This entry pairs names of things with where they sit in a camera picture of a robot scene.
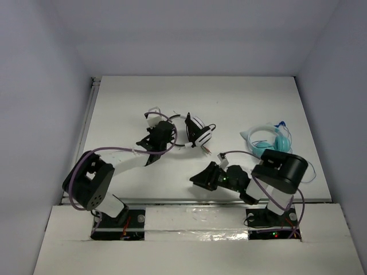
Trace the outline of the white black headphones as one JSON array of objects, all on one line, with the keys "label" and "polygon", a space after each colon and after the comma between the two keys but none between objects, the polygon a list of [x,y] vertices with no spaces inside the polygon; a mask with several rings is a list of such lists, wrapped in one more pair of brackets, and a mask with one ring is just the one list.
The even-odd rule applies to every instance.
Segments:
[{"label": "white black headphones", "polygon": [[175,144],[178,148],[195,148],[200,147],[206,150],[205,145],[211,140],[216,124],[206,125],[199,117],[192,116],[189,112],[187,115],[176,114],[170,116],[169,119],[183,119],[186,125],[186,136],[188,142],[185,144]]}]

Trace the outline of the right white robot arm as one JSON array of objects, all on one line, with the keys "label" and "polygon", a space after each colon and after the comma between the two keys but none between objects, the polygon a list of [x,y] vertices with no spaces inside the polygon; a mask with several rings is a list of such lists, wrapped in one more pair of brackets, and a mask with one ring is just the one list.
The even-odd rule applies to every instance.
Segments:
[{"label": "right white robot arm", "polygon": [[222,187],[237,192],[240,199],[249,205],[255,205],[262,197],[267,197],[265,219],[271,225],[280,224],[291,207],[308,162],[298,155],[266,149],[257,157],[259,163],[247,173],[239,165],[230,165],[227,159],[228,154],[239,152],[234,150],[218,154],[219,163],[210,162],[189,180],[209,191]]}]

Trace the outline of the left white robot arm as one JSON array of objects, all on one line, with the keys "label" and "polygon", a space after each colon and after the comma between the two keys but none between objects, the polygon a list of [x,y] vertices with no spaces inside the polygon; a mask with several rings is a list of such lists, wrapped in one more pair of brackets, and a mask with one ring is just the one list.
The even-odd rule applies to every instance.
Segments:
[{"label": "left white robot arm", "polygon": [[128,206],[108,192],[112,178],[159,160],[169,151],[167,146],[173,147],[177,129],[169,121],[160,121],[147,131],[136,149],[103,147],[83,153],[62,184],[69,199],[82,210],[95,210],[101,221],[122,227],[128,219]]}]

